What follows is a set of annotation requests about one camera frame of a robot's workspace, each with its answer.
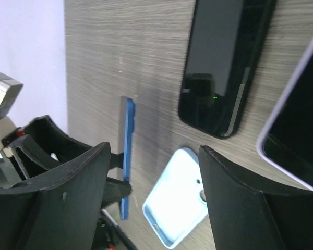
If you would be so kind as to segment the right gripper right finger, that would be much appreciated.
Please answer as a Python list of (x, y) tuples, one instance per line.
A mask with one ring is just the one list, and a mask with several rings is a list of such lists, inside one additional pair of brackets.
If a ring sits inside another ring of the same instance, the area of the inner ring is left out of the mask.
[(246, 169), (209, 146), (199, 167), (216, 249), (313, 249), (313, 192)]

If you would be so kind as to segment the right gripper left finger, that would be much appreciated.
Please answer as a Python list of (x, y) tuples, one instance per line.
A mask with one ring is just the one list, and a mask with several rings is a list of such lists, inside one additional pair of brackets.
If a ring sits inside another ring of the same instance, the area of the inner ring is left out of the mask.
[(100, 143), (54, 169), (0, 188), (0, 249), (90, 249), (110, 165)]

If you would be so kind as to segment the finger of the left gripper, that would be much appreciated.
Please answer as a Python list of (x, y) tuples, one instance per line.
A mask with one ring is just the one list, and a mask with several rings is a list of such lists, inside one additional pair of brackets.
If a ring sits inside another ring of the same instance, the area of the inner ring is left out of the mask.
[(92, 148), (63, 132), (48, 115), (34, 118), (24, 126), (23, 130), (48, 155), (54, 153), (60, 164), (68, 162)]
[[(62, 165), (54, 153), (48, 155), (29, 135), (24, 135), (13, 141), (13, 152), (18, 166), (27, 179)], [(130, 184), (108, 177), (104, 187), (101, 208), (114, 202), (120, 202), (130, 193)]]

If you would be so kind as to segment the light blue phone case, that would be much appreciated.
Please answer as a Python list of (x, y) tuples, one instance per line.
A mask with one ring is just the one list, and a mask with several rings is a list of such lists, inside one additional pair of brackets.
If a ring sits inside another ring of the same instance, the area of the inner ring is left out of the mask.
[(142, 212), (164, 245), (174, 249), (208, 214), (197, 154), (174, 152), (143, 203)]

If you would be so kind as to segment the dark blue phone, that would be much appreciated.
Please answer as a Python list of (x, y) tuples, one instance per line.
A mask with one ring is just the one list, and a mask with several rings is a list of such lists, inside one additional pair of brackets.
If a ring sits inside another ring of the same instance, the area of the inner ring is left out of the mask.
[(123, 181), (128, 184), (130, 183), (134, 128), (135, 103), (132, 98), (122, 96), (119, 115), (118, 149), (123, 154)]

